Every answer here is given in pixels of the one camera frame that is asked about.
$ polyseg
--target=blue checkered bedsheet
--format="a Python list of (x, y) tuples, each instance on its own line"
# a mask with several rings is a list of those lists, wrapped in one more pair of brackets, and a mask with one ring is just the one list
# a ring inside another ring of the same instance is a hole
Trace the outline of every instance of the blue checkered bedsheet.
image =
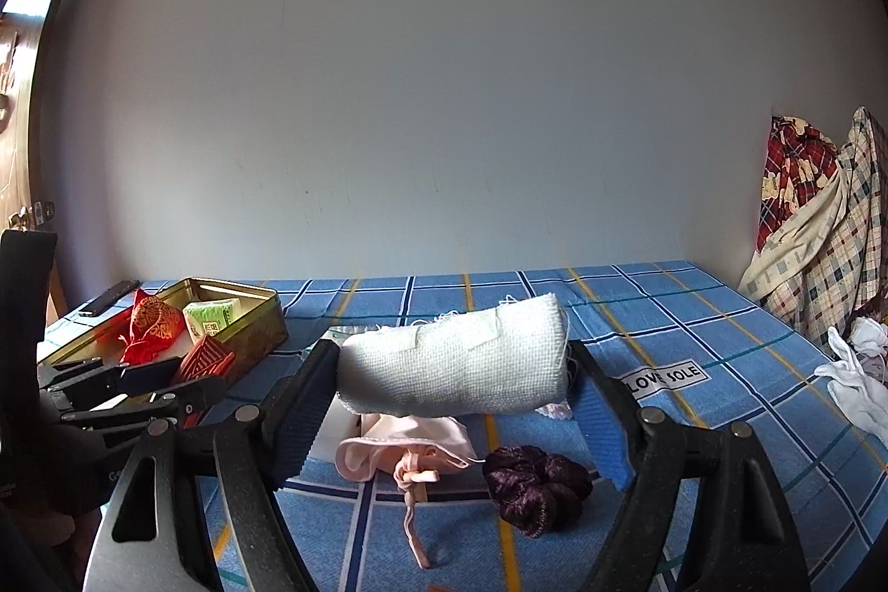
[[(839, 589), (888, 518), (888, 453), (847, 422), (825, 381), (814, 378), (823, 353), (685, 261), (256, 283), (280, 293), (290, 339), (230, 389), (209, 422), (260, 400), (274, 380), (294, 373), (302, 350), (331, 325), (405, 325), (554, 292), (567, 310), (571, 338), (581, 339), (609, 375), (685, 360), (709, 375), (678, 392), (658, 391), (642, 404), (663, 407), (683, 422), (724, 428), (744, 419), (756, 429), (796, 519), (815, 590)], [(63, 320), (51, 329), (48, 348), (77, 333), (71, 325), (77, 322)], [(479, 454), (500, 444), (535, 444), (593, 468), (574, 422), (536, 413), (462, 421)], [(244, 580), (215, 480), (205, 480), (203, 493), (225, 588), (241, 592)], [(695, 495), (696, 483), (685, 481), (652, 589), (674, 589)], [(579, 587), (622, 495), (610, 481), (597, 479), (576, 527), (530, 540), (500, 526), (477, 467), (445, 477), (432, 485), (429, 502), (416, 514), (417, 531), (436, 565), (428, 571), (410, 554), (401, 529), (402, 497), (389, 475), (354, 484), (332, 465), (309, 459), (277, 498), (321, 592), (425, 592), (436, 585), (454, 592), (548, 592)]]

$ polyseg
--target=metal tin box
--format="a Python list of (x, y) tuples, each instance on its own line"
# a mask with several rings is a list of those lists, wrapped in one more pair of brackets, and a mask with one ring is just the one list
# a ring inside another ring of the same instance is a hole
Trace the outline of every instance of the metal tin box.
[[(176, 308), (185, 308), (191, 301), (215, 301), (234, 297), (241, 300), (241, 316), (215, 336), (237, 355), (230, 377), (225, 375), (232, 381), (243, 377), (268, 352), (287, 339), (281, 299), (274, 289), (190, 277), (157, 292), (157, 296)], [(42, 363), (58, 364), (62, 361), (101, 357), (105, 364), (114, 364), (126, 346), (121, 337), (129, 335), (130, 314), (132, 307), (105, 319), (89, 332), (52, 352)]]

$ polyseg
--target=yellow stripe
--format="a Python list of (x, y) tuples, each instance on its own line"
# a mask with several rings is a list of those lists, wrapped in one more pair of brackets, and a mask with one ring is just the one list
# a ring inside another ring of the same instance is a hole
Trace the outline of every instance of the yellow stripe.
[[(744, 327), (743, 325), (738, 323), (735, 319), (733, 319), (732, 317), (728, 317), (724, 311), (722, 311), (720, 308), (715, 306), (708, 299), (704, 299), (703, 296), (700, 296), (700, 292), (692, 291), (690, 289), (690, 287), (687, 286), (687, 284), (685, 284), (685, 282), (683, 282), (681, 279), (674, 276), (673, 274), (670, 274), (669, 271), (665, 270), (659, 264), (654, 264), (654, 266), (656, 266), (656, 268), (658, 268), (658, 270), (660, 270), (667, 277), (672, 279), (672, 281), (674, 281), (676, 284), (678, 284), (678, 286), (681, 286), (683, 289), (687, 289), (687, 291), (691, 292), (691, 294), (693, 294), (695, 297), (697, 297), (697, 299), (699, 299), (704, 304), (706, 304), (706, 306), (708, 306), (711, 310), (713, 310), (720, 317), (722, 317), (723, 319), (727, 319), (729, 322), (731, 322), (741, 332), (743, 332), (745, 335), (747, 335), (747, 337), (749, 339), (751, 339), (753, 342), (755, 342), (756, 344), (764, 344), (765, 343), (765, 342), (762, 342), (762, 340), (759, 339), (752, 332), (750, 332), (749, 329), (747, 329), (746, 327)], [(793, 373), (793, 375), (796, 377), (796, 379), (798, 379), (799, 382), (802, 382), (802, 384), (805, 384), (805, 387), (809, 388), (812, 392), (814, 392), (814, 395), (816, 395), (816, 397), (820, 401), (822, 401), (823, 404), (825, 404), (830, 410), (832, 410), (833, 414), (835, 414), (839, 419), (842, 419), (842, 422), (847, 422), (847, 419), (846, 419), (845, 415), (842, 413), (842, 410), (839, 409), (835, 404), (833, 404), (832, 400), (830, 398), (826, 397), (826, 395), (824, 395), (823, 392), (821, 392), (817, 387), (815, 387), (814, 384), (811, 384), (811, 382), (808, 382), (805, 375), (803, 375), (801, 372), (799, 372), (795, 366), (792, 366), (792, 364), (790, 364), (787, 360), (785, 360), (778, 352), (774, 351), (771, 347), (765, 347), (765, 350), (771, 352), (771, 355), (777, 361), (779, 361), (780, 364), (783, 364), (783, 366), (785, 366), (787, 369), (789, 369), (789, 371), (791, 371)], [(888, 469), (888, 467), (885, 465), (885, 462), (882, 461), (881, 455), (876, 451), (876, 448), (874, 446), (872, 446), (872, 444), (869, 444), (869, 440), (867, 440), (866, 436), (856, 427), (852, 427), (851, 430), (854, 431), (854, 434), (857, 435), (857, 438), (863, 442), (863, 447), (879, 463), (879, 466), (881, 466), (882, 468)]]
[(334, 319), (339, 320), (340, 317), (345, 314), (345, 310), (348, 308), (348, 304), (352, 301), (352, 297), (354, 296), (354, 292), (358, 291), (358, 287), (361, 286), (361, 279), (355, 279), (352, 282), (351, 288), (345, 294), (345, 299), (342, 300), (342, 303), (339, 304), (339, 309), (336, 310), (336, 314), (334, 315)]
[[(496, 431), (496, 420), (491, 414), (484, 415), (487, 428), (487, 449), (493, 452), (500, 446), (499, 433)], [(500, 550), (503, 552), (503, 576), (506, 592), (521, 592), (521, 575), (518, 574), (518, 557), (515, 555), (515, 540), (512, 539), (512, 525), (499, 521)]]
[[(629, 346), (634, 349), (635, 353), (638, 354), (642, 360), (644, 360), (645, 364), (647, 364), (647, 366), (657, 366), (656, 362), (651, 359), (651, 356), (642, 348), (641, 344), (633, 339), (632, 335), (630, 335), (629, 332), (623, 328), (623, 325), (616, 320), (616, 317), (611, 313), (611, 310), (605, 306), (604, 301), (598, 299), (594, 292), (592, 292), (592, 289), (589, 289), (589, 285), (584, 282), (583, 279), (580, 279), (580, 275), (570, 268), (567, 269), (567, 273), (574, 277), (576, 283), (578, 283), (580, 288), (583, 289), (583, 293), (589, 297), (589, 301), (595, 302), (596, 306), (601, 310), (601, 313), (604, 314), (607, 321), (610, 322), (610, 325), (614, 327), (616, 333), (623, 337), (626, 342), (629, 342)], [(694, 409), (691, 409), (690, 404), (685, 401), (685, 397), (682, 397), (678, 391), (675, 391), (674, 389), (672, 389), (671, 392), (672, 396), (675, 397), (675, 400), (678, 402), (678, 406), (681, 407), (681, 411), (685, 413), (685, 416), (690, 419), (691, 422), (694, 422), (697, 427), (702, 427), (704, 429), (709, 428), (709, 425), (700, 419)]]
[(231, 524), (225, 522), (225, 526), (222, 527), (222, 532), (219, 533), (219, 537), (216, 537), (216, 544), (213, 545), (213, 558), (216, 562), (222, 558), (222, 555), (225, 553), (225, 548), (228, 546), (228, 540), (231, 539)]
[(469, 275), (463, 274), (463, 286), (465, 286), (465, 310), (475, 310), (475, 300), (472, 299), (472, 282), (469, 281)]

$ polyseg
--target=pink drawstring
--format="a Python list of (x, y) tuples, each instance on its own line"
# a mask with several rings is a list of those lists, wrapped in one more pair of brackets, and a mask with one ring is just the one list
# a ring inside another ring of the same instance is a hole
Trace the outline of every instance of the pink drawstring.
[(424, 570), (432, 567), (429, 558), (425, 555), (423, 543), (416, 536), (413, 529), (414, 506), (416, 504), (416, 495), (414, 495), (413, 487), (415, 484), (423, 484), (425, 482), (438, 481), (438, 472), (434, 469), (421, 471), (419, 468), (419, 454), (410, 452), (410, 449), (404, 450), (404, 456), (395, 465), (392, 472), (395, 484), (398, 489), (404, 493), (404, 504), (407, 505), (407, 512), (404, 515), (404, 533), (407, 534), (407, 542), (416, 558), (416, 562)]

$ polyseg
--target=white wall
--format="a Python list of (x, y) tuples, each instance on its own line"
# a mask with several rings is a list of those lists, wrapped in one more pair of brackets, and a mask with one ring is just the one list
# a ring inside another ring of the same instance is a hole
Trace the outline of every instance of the white wall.
[(687, 257), (735, 282), (771, 112), (888, 109), (880, 0), (65, 0), (46, 174), (120, 277)]

